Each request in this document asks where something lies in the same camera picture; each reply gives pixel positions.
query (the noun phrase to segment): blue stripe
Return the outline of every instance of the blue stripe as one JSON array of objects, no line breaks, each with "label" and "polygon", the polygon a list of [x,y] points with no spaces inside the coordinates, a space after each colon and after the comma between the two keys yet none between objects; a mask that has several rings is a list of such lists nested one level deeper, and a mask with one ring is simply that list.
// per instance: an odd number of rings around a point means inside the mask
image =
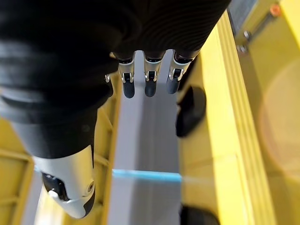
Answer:
[{"label": "blue stripe", "polygon": [[112,170],[113,177],[116,178],[134,178],[141,180],[181,182],[182,177],[179,173],[174,172],[155,172],[141,170]]}]

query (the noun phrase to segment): yellow metal frame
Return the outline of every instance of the yellow metal frame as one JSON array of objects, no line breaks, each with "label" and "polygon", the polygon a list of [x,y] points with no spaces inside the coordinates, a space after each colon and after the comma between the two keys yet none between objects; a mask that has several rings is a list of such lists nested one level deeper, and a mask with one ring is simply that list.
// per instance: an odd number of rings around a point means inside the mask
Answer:
[{"label": "yellow metal frame", "polygon": [[122,92],[118,78],[111,76],[114,95],[98,110],[94,144],[96,198],[91,213],[80,220],[71,218],[42,188],[36,225],[107,224]]},{"label": "yellow metal frame", "polygon": [[235,40],[238,45],[242,45],[245,42],[244,31],[252,32],[257,25],[263,20],[266,14],[270,11],[272,4],[279,2],[278,0],[257,0],[256,5],[248,15],[246,21],[240,28],[239,33],[236,35]]},{"label": "yellow metal frame", "polygon": [[33,168],[9,122],[0,119],[0,225],[21,223]]},{"label": "yellow metal frame", "polygon": [[[293,138],[298,139],[299,127],[289,121],[299,124],[299,117],[293,112],[300,108],[295,103],[298,96],[288,97],[286,93],[299,89],[298,79],[290,79],[297,77],[300,69],[300,2],[282,0],[279,5],[282,16],[268,24],[249,45],[249,52],[239,57],[277,224],[297,225],[300,224],[300,166],[293,161],[299,159],[295,154],[299,145],[287,144]],[[285,107],[283,112],[279,110],[282,101],[293,106]],[[283,120],[285,129],[279,126]]]},{"label": "yellow metal frame", "polygon": [[189,84],[204,87],[207,109],[202,124],[180,140],[183,202],[211,210],[223,225],[276,224],[227,13],[201,49]]}]

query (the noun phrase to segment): robotic finger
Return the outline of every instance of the robotic finger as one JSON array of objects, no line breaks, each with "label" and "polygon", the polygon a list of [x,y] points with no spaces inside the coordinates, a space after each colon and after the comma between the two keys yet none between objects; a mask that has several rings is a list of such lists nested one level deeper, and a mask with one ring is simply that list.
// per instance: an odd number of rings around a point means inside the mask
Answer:
[{"label": "robotic finger", "polygon": [[190,63],[198,55],[198,52],[185,52],[182,55],[179,52],[173,51],[173,57],[169,68],[169,74],[166,82],[166,89],[169,94],[177,92],[180,81],[187,71]]},{"label": "robotic finger", "polygon": [[119,59],[119,73],[123,82],[124,95],[132,98],[135,95],[135,58],[134,55],[129,59]]},{"label": "robotic finger", "polygon": [[148,97],[155,95],[160,64],[164,54],[165,52],[144,52],[145,94]]}]

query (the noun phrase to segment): black rubber fingertip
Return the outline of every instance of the black rubber fingertip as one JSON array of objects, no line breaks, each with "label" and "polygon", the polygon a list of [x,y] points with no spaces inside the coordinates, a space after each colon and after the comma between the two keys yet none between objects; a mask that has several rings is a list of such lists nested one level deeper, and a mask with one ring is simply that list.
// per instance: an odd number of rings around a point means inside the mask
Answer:
[{"label": "black rubber fingertip", "polygon": [[165,84],[167,92],[169,94],[175,94],[178,90],[179,84],[180,84],[180,81],[177,81],[177,78],[170,80],[170,78],[168,77],[167,83]]},{"label": "black rubber fingertip", "polygon": [[152,97],[155,95],[155,92],[156,92],[156,81],[155,82],[153,80],[146,81],[145,95],[148,97]]},{"label": "black rubber fingertip", "polygon": [[110,98],[111,96],[113,96],[113,85],[112,85],[112,81],[109,81],[107,83],[107,85],[109,86],[109,95],[108,97]]},{"label": "black rubber fingertip", "polygon": [[132,98],[135,95],[135,83],[126,82],[123,83],[124,95],[127,98]]}]

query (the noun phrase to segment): robotic hand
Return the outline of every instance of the robotic hand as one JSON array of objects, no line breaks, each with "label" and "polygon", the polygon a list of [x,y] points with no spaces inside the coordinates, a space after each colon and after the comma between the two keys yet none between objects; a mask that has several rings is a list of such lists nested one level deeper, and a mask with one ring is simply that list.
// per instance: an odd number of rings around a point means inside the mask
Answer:
[{"label": "robotic hand", "polygon": [[119,69],[132,98],[134,52],[143,50],[151,97],[164,52],[173,49],[166,88],[175,93],[229,1],[0,2],[0,115],[66,213],[82,218],[95,201],[94,131],[97,109],[112,95],[110,74]]}]

